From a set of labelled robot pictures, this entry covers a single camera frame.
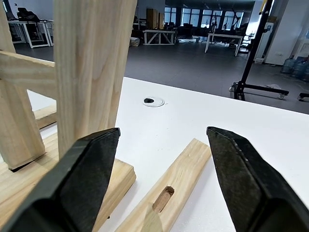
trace floor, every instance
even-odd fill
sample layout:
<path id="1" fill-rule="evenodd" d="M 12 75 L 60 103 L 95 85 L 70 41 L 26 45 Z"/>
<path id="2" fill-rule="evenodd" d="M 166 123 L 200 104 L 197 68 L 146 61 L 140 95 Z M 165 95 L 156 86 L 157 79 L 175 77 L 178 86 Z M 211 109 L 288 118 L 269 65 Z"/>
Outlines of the floor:
<path id="1" fill-rule="evenodd" d="M 30 49 L 16 44 L 16 52 L 53 61 L 53 48 Z M 125 76 L 163 85 L 230 97 L 229 87 L 241 79 L 247 55 L 234 57 L 227 47 L 211 45 L 204 54 L 204 43 L 182 43 L 175 46 L 130 47 Z M 277 85 L 290 91 L 283 100 L 278 94 L 246 90 L 246 101 L 309 114 L 309 101 L 300 102 L 300 92 L 309 93 L 309 83 L 295 80 L 280 73 L 280 67 L 252 66 L 248 84 Z"/>

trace wooden frame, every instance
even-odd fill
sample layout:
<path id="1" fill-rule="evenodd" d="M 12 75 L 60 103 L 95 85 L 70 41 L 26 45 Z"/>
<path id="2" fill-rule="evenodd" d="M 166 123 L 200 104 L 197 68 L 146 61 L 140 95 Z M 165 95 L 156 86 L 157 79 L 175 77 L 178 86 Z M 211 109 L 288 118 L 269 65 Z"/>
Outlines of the wooden frame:
<path id="1" fill-rule="evenodd" d="M 136 3 L 55 0 L 55 63 L 15 53 L 0 7 L 0 227 L 73 142 L 115 126 Z M 33 113 L 26 89 L 55 99 L 57 110 Z M 56 111 L 58 136 L 43 144 L 39 128 L 55 122 Z M 94 231 L 135 178 L 132 166 L 115 160 Z"/>
<path id="2" fill-rule="evenodd" d="M 193 139 L 116 231 L 170 231 L 210 157 L 210 147 Z"/>

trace wooden board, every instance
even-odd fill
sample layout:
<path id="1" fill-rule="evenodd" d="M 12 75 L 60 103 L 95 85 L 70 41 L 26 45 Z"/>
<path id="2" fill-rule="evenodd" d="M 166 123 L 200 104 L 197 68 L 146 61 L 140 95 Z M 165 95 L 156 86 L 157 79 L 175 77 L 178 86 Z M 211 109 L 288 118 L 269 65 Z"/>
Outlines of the wooden board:
<path id="1" fill-rule="evenodd" d="M 46 154 L 16 173 L 9 171 L 4 162 L 0 163 L 0 228 L 43 175 L 56 165 L 58 162 L 57 143 L 57 134 L 44 139 Z M 115 159 L 110 184 L 94 225 L 94 232 L 103 225 L 135 179 L 134 168 Z"/>
<path id="2" fill-rule="evenodd" d="M 56 112 L 56 104 L 47 106 L 40 110 L 33 111 L 39 129 L 55 123 L 57 121 Z"/>
<path id="3" fill-rule="evenodd" d="M 60 156 L 77 139 L 114 126 L 136 3 L 55 0 Z"/>
<path id="4" fill-rule="evenodd" d="M 2 80 L 56 99 L 55 63 L 0 51 Z"/>
<path id="5" fill-rule="evenodd" d="M 15 53 L 3 7 L 0 7 L 0 50 Z M 0 153 L 10 169 L 45 153 L 27 91 L 4 80 L 0 72 Z"/>
<path id="6" fill-rule="evenodd" d="M 193 139 L 116 231 L 168 232 L 210 156 L 210 148 Z"/>

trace ceiling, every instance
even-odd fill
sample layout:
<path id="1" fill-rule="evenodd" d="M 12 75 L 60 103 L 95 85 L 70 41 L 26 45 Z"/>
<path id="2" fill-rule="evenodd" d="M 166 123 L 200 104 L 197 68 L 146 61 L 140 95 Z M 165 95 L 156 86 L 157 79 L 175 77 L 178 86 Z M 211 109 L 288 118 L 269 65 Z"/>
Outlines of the ceiling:
<path id="1" fill-rule="evenodd" d="M 169 7 L 186 7 L 210 10 L 245 11 L 250 12 L 255 0 L 166 0 Z"/>

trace white table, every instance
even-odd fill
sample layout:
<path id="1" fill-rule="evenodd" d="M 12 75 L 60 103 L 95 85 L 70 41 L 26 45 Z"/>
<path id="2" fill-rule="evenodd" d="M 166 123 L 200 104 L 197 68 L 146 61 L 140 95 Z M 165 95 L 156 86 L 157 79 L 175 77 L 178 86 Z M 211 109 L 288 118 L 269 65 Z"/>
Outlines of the white table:
<path id="1" fill-rule="evenodd" d="M 49 28 L 48 28 L 48 25 L 51 25 L 51 31 L 53 33 L 53 25 L 54 25 L 54 21 L 53 20 L 48 20 L 48 21 L 42 21 L 40 23 L 43 23 L 45 28 L 46 28 L 46 32 L 47 32 L 47 36 L 48 36 L 48 39 L 49 39 L 49 43 L 51 46 L 54 46 L 54 41 L 52 40 L 52 37 L 51 37 L 51 34 L 49 32 Z"/>
<path id="2" fill-rule="evenodd" d="M 50 40 L 48 38 L 47 31 L 46 31 L 46 26 L 45 26 L 44 23 L 42 23 L 42 22 L 39 22 L 39 23 L 36 23 L 36 22 L 22 22 L 22 21 L 8 21 L 8 23 L 13 25 L 14 27 L 18 27 L 19 28 L 18 30 L 21 33 L 25 34 L 26 41 L 29 43 L 30 48 L 51 46 L 50 45 Z M 33 45 L 32 44 L 32 42 L 34 42 L 34 41 L 32 41 L 31 38 L 30 38 L 28 29 L 27 29 L 27 24 L 37 25 L 36 29 L 37 29 L 37 33 L 38 33 L 38 36 L 39 36 L 39 40 L 37 40 L 37 41 L 44 41 L 41 29 L 40 29 L 40 26 L 42 27 L 42 29 L 44 31 L 44 34 L 46 36 L 46 43 L 45 44 L 40 44 L 40 45 Z"/>
<path id="3" fill-rule="evenodd" d="M 145 39 L 145 43 L 144 45 L 175 45 L 174 43 L 174 31 L 170 31 L 170 30 L 144 30 L 144 39 Z M 151 39 L 147 42 L 147 33 L 154 33 L 154 35 L 151 37 Z M 168 43 L 161 43 L 161 35 L 163 35 L 163 37 L 166 39 L 166 41 Z M 158 43 L 151 43 L 154 38 L 158 36 L 159 37 L 159 41 Z"/>
<path id="4" fill-rule="evenodd" d="M 238 42 L 238 45 L 237 45 L 236 51 L 235 51 L 235 56 L 237 56 L 238 51 L 239 51 L 239 49 L 240 49 L 241 42 L 242 42 L 242 40 L 243 40 L 243 36 L 240 36 L 240 35 L 224 35 L 224 34 L 212 34 L 212 33 L 209 33 L 209 34 L 208 34 L 208 38 L 207 38 L 206 47 L 205 47 L 205 53 L 208 51 L 208 47 L 209 47 L 209 43 L 210 43 L 210 40 L 211 40 L 211 36 L 212 36 L 212 39 L 213 39 L 215 36 L 218 36 L 218 37 L 227 37 L 227 38 L 232 38 L 232 39 L 238 39 L 239 42 Z"/>
<path id="5" fill-rule="evenodd" d="M 143 105 L 150 96 L 166 104 Z M 32 94 L 30 101 L 36 109 L 47 106 L 45 97 Z M 116 126 L 121 130 L 116 157 L 134 166 L 137 180 L 101 232 L 119 226 L 192 138 L 209 144 L 207 126 L 246 137 L 309 207 L 309 115 L 125 78 Z M 55 131 L 52 127 L 42 135 Z M 212 159 L 171 231 L 235 231 Z"/>

